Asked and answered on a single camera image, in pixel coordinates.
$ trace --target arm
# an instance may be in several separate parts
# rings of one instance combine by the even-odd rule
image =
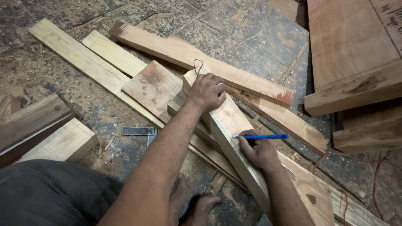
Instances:
[[[269,197],[273,208],[274,225],[313,226],[314,223],[300,200],[297,191],[286,172],[286,168],[279,161],[275,144],[272,140],[255,140],[251,147],[242,137],[258,135],[252,129],[239,134],[239,143],[253,165],[261,170],[267,182]]]
[[[169,195],[202,113],[226,99],[226,85],[212,73],[200,74],[186,103],[158,133],[99,225],[167,225]]]

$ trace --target dirty floor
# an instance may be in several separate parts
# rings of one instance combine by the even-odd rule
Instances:
[[[309,33],[304,29],[306,11],[304,3],[294,0],[5,0],[0,14],[0,95],[14,95],[24,107],[53,92],[63,96],[83,116],[83,123],[97,134],[100,147],[105,148],[116,135],[107,151],[98,154],[100,147],[96,147],[80,164],[125,181],[141,159],[147,138],[121,136],[121,128],[153,127],[153,124],[43,46],[27,32],[30,27],[46,17],[78,41],[92,30],[110,38],[107,31],[117,20],[160,36],[174,33],[214,58],[296,89],[302,103],[306,77],[311,73]],[[178,77],[187,72],[120,45],[146,63],[156,59]],[[291,110],[312,123],[299,103],[292,105]],[[258,114],[250,111],[246,115],[256,130],[273,133],[272,128],[268,129],[269,122]],[[314,120],[330,119],[327,116]],[[312,170],[312,161],[297,154],[289,144],[276,141],[276,148]],[[385,153],[375,152],[357,157],[377,161],[383,156]],[[402,167],[399,152],[393,152],[388,159]],[[376,164],[353,163],[358,165],[353,168],[357,169],[357,175],[360,168],[367,175],[364,178],[360,175],[358,183],[353,182],[349,164],[352,163],[339,158],[333,163],[338,168],[324,167],[326,174],[318,171],[317,176],[335,188],[341,187],[327,175],[350,178],[342,183],[342,188],[351,192],[348,197],[361,201],[362,206],[378,215],[371,199]],[[213,167],[191,152],[181,172],[191,185],[191,195],[206,192],[214,177],[219,176]],[[383,164],[377,179],[377,201],[390,225],[402,225],[401,176],[400,171]],[[222,202],[213,208],[210,225],[270,225],[254,198],[230,180],[224,181],[217,195]]]

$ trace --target wooden plank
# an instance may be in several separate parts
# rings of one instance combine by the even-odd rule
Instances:
[[[161,121],[168,121],[168,102],[181,91],[182,81],[165,67],[153,60],[140,73],[127,82],[121,90],[154,114]]]
[[[309,172],[299,164],[293,162],[292,160],[289,160],[289,162],[283,161],[284,157],[285,158],[287,157],[281,154],[280,152],[278,154],[281,162],[290,170],[292,170],[295,173],[296,177],[298,177],[298,175],[302,173],[305,175],[309,175],[315,181],[317,181],[318,183],[322,184],[325,188],[327,188],[331,192],[332,207],[335,216],[338,219],[343,219],[343,212],[345,210],[346,203],[345,203],[345,197],[342,195],[342,193],[336,190],[331,185],[327,184],[325,181],[313,175],[311,172]],[[354,202],[351,199],[348,199],[348,210],[345,219],[348,225],[351,226],[389,226],[387,223],[385,223],[377,216],[370,213],[368,210],[366,210],[361,205],[359,205],[358,203]]]
[[[82,41],[82,44],[121,72],[127,73],[130,77],[134,77],[147,66],[146,63],[116,45],[96,30],[93,30]]]
[[[0,117],[12,114],[20,109],[20,99],[12,95],[0,96]]]
[[[402,148],[402,116],[333,133],[334,147],[343,153]]]
[[[316,90],[400,59],[370,1],[308,0],[308,16]]]
[[[51,94],[13,114],[0,118],[0,167],[18,160],[48,135],[59,123],[76,114],[57,94]]]
[[[233,87],[228,89],[228,93],[306,145],[313,152],[321,156],[325,154],[328,139],[288,109]]]
[[[177,112],[180,110],[181,106],[186,101],[186,95],[183,91],[180,91],[171,101],[168,103],[168,114],[170,116],[175,116]],[[226,158],[225,153],[223,152],[221,146],[219,146],[218,142],[216,142],[213,137],[211,131],[205,126],[202,121],[199,121],[194,129],[194,134],[211,146],[214,150],[216,150],[219,154]]]
[[[205,65],[202,67],[201,71],[204,74],[211,72]],[[191,70],[184,75],[184,92],[188,92],[196,77],[197,75],[195,74],[194,70]],[[203,120],[207,124],[207,127],[211,128],[214,137],[221,145],[226,157],[243,179],[244,183],[256,199],[259,206],[264,210],[267,216],[270,217],[271,203],[269,200],[266,182],[260,171],[254,169],[249,163],[248,159],[242,154],[238,140],[233,138],[240,132],[252,129],[253,127],[243,113],[239,110],[229,94],[226,93],[226,95],[227,98],[223,105],[220,108],[205,114],[203,116]],[[286,161],[286,157],[283,154],[279,152],[278,155],[280,156],[281,161]],[[291,160],[288,159],[286,163],[291,164],[292,162],[289,161]],[[301,198],[305,200],[306,197],[303,194],[311,193],[312,196],[318,197],[320,203],[319,205],[322,208],[321,210],[316,210],[316,207],[312,207],[306,203],[306,208],[309,209],[309,213],[311,214],[310,216],[312,217],[313,221],[317,226],[333,225],[333,214],[331,209],[328,209],[328,206],[330,206],[331,202],[328,192],[317,183],[315,185],[307,185],[305,181],[302,182],[302,176],[300,176],[300,178],[296,176],[295,179],[295,182],[297,181],[297,183],[299,183],[299,189],[303,189],[303,191],[299,192]]]
[[[122,43],[187,69],[194,69],[194,59],[201,58],[226,84],[285,107],[291,105],[293,90],[211,58],[188,43],[183,44],[185,41],[176,36],[164,39],[121,21],[114,24],[109,34]]]
[[[344,129],[367,125],[398,117],[402,112],[402,97],[342,111]]]
[[[48,159],[75,162],[98,143],[95,133],[76,118],[36,145],[17,162]]]
[[[305,110],[315,117],[402,97],[402,60],[391,64],[380,71],[352,76],[305,96]]]
[[[141,106],[149,110],[165,125],[172,118],[167,111],[168,102],[181,91],[182,81],[165,69],[162,65],[153,61],[138,75],[127,82],[122,90],[139,102]],[[190,145],[198,152],[219,165],[219,170],[235,183],[243,186],[243,182],[229,161],[217,153],[197,136],[192,136]]]

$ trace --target light wood plank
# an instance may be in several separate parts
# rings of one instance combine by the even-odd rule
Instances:
[[[73,118],[17,162],[32,159],[76,162],[97,143],[95,133]]]
[[[131,77],[134,77],[147,66],[142,60],[136,58],[119,45],[116,45],[96,30],[93,30],[82,41],[82,44],[109,64]]]
[[[334,147],[343,153],[402,148],[402,116],[333,133]]]
[[[305,174],[312,177],[315,181],[322,184],[325,188],[327,188],[331,192],[332,196],[332,208],[334,210],[334,215],[338,219],[343,219],[343,212],[345,210],[345,197],[341,192],[336,190],[331,185],[327,184],[325,181],[313,175],[311,172],[300,166],[299,164],[289,160],[289,162],[283,161],[284,156],[281,153],[278,153],[281,162],[288,167],[291,171],[298,174]],[[389,224],[385,223],[381,219],[379,219],[374,214],[370,213],[368,210],[363,208],[358,203],[354,202],[351,199],[348,199],[348,211],[346,213],[346,222],[351,226],[389,226]]]
[[[308,0],[316,89],[400,59],[367,0]]]
[[[356,75],[304,97],[313,117],[402,97],[402,60],[380,71]]]
[[[129,46],[187,69],[194,69],[194,59],[201,58],[226,84],[285,107],[291,105],[293,90],[213,59],[176,36],[164,39],[121,21],[115,23],[109,34]]]
[[[21,109],[21,101],[12,95],[0,96],[0,117],[10,115]]]
[[[129,107],[136,110],[142,116],[148,118],[157,127],[164,127],[163,122],[158,120],[153,114],[133,100],[130,96],[121,92],[121,87],[130,81],[130,78],[102,60],[89,49],[85,48],[82,44],[67,35],[49,20],[41,20],[39,23],[33,26],[29,32],[47,45],[50,49],[63,57],[66,61],[71,63],[74,67],[79,69],[82,73],[92,78],[95,82],[100,84],[109,92],[113,93]],[[218,170],[220,169],[220,166],[207,158],[194,146],[189,145],[189,149],[206,162],[216,167]]]
[[[181,91],[182,81],[153,60],[121,90],[140,103],[159,120],[168,121],[167,105]]]
[[[328,139],[288,109],[233,87],[228,89],[228,93],[306,145],[313,152],[321,156],[325,154]]]
[[[173,117],[177,114],[181,106],[183,106],[183,104],[185,103],[185,98],[185,93],[183,91],[180,91],[171,101],[169,101],[168,113],[170,116]],[[226,158],[221,146],[219,146],[209,128],[207,128],[202,121],[199,121],[195,126],[194,134]]]

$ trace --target red wire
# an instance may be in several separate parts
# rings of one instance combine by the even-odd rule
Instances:
[[[356,160],[356,161],[360,161],[360,162],[365,162],[365,163],[376,163],[376,162],[377,162],[378,164],[377,164],[377,168],[375,169],[374,180],[373,180],[373,201],[374,201],[374,205],[375,205],[375,208],[376,208],[376,210],[377,210],[378,215],[381,217],[381,220],[384,221],[384,217],[382,216],[382,214],[381,214],[381,212],[380,212],[380,209],[379,209],[379,207],[378,207],[378,205],[377,205],[377,200],[376,200],[376,198],[375,198],[376,180],[377,180],[377,175],[378,175],[378,173],[379,173],[380,166],[381,166],[382,163],[388,163],[388,164],[391,164],[392,166],[398,168],[398,169],[402,172],[402,169],[401,169],[400,167],[396,166],[395,164],[393,164],[393,163],[391,163],[391,162],[384,162],[384,160],[385,160],[390,154],[391,154],[391,150],[389,150],[389,151],[387,152],[387,154],[386,154],[381,160],[379,160],[379,161],[374,161],[374,162],[368,162],[368,161],[364,161],[364,160],[360,160],[360,159],[351,158],[351,157],[349,156],[349,154],[345,154],[345,153],[329,153],[329,154],[326,154],[326,155],[324,155],[323,157],[321,157],[321,158],[316,162],[316,164],[314,165],[314,168],[313,168],[313,170],[312,170],[312,173],[313,173],[313,175],[315,175],[315,174],[316,174],[317,165],[318,165],[323,159],[325,159],[326,157],[328,157],[328,156],[330,156],[330,155],[343,155],[343,156],[349,157],[349,158],[352,159],[352,160]],[[344,223],[344,225],[346,226],[346,219],[345,219],[345,216],[346,216],[346,210],[348,209],[348,197],[347,197],[346,192],[345,192],[344,190],[340,190],[340,189],[337,189],[337,190],[340,191],[340,192],[342,192],[342,193],[345,195],[346,206],[345,206],[345,211],[343,212],[343,223]]]

